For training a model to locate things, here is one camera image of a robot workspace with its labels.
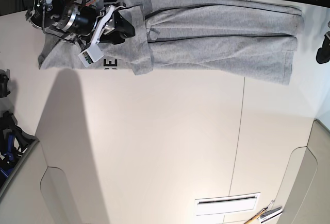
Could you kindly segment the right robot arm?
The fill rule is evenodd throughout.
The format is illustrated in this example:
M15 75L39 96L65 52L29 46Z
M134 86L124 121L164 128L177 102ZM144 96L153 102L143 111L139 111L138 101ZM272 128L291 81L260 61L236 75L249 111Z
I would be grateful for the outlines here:
M86 49L92 43L121 44L136 35L120 14L125 8L102 0L34 0L26 19L44 34Z

